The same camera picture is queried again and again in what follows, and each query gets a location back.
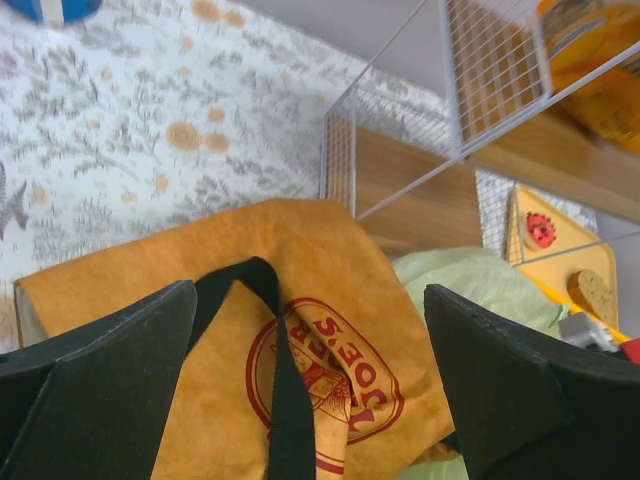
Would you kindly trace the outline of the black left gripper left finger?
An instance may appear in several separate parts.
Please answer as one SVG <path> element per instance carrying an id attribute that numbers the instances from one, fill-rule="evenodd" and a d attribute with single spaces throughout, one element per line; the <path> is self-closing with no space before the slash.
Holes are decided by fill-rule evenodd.
<path id="1" fill-rule="evenodd" d="M 196 303 L 178 281 L 2 355 L 2 478 L 150 478 Z"/>

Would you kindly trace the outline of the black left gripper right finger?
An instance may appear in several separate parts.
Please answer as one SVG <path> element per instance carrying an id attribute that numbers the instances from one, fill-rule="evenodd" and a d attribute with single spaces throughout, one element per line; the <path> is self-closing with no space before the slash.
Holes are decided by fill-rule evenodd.
<path id="1" fill-rule="evenodd" d="M 472 479 L 636 479 L 639 367 L 496 315 L 441 285 L 425 319 Z"/>

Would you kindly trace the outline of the orange snack packet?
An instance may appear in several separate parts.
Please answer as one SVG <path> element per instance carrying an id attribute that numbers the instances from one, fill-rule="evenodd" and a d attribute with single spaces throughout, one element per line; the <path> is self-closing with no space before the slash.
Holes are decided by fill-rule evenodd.
<path id="1" fill-rule="evenodd" d="M 637 1 L 541 1 L 537 6 L 554 91 L 559 93 L 639 41 Z M 560 101 L 591 133 L 639 152 L 639 54 Z"/>

